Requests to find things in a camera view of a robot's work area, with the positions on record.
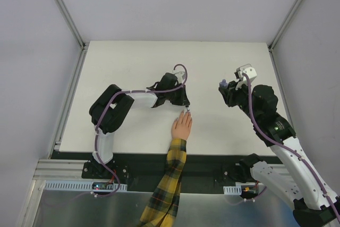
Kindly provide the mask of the purple nail polish bottle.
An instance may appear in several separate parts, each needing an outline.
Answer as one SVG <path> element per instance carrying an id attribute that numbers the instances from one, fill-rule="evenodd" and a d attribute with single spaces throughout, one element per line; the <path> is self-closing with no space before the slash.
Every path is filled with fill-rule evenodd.
<path id="1" fill-rule="evenodd" d="M 227 88 L 227 87 L 228 87 L 228 83 L 226 82 L 225 79 L 223 79 L 223 80 L 219 83 L 219 86 L 222 87 L 222 88 Z"/>

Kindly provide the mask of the yellow plaid sleeve forearm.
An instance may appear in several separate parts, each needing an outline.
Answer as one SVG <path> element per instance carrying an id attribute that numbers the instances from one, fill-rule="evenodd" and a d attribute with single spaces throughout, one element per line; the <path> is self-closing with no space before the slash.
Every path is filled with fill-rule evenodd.
<path id="1" fill-rule="evenodd" d="M 167 152 L 164 175 L 144 208 L 138 226 L 174 225 L 186 157 L 186 141 L 173 139 Z"/>

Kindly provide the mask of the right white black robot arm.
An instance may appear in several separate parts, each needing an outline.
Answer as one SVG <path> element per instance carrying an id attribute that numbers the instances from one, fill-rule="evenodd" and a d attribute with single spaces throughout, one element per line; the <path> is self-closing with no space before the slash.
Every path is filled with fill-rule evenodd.
<path id="1" fill-rule="evenodd" d="M 339 220 L 339 195 L 312 166 L 288 120 L 277 113 L 278 98 L 271 86 L 257 85 L 249 91 L 247 84 L 222 81 L 218 90 L 225 104 L 237 106 L 252 121 L 256 135 L 283 163 L 292 178 L 272 169 L 251 154 L 238 164 L 227 167 L 227 176 L 235 182 L 258 181 L 277 195 L 293 211 L 299 226 L 330 226 Z"/>

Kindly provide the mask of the mannequin hand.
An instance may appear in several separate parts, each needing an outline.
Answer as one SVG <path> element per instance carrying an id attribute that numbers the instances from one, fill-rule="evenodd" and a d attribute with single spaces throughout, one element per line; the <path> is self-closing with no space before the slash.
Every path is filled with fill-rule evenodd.
<path id="1" fill-rule="evenodd" d="M 192 116 L 190 111 L 182 111 L 171 129 L 172 139 L 187 140 L 191 133 Z"/>

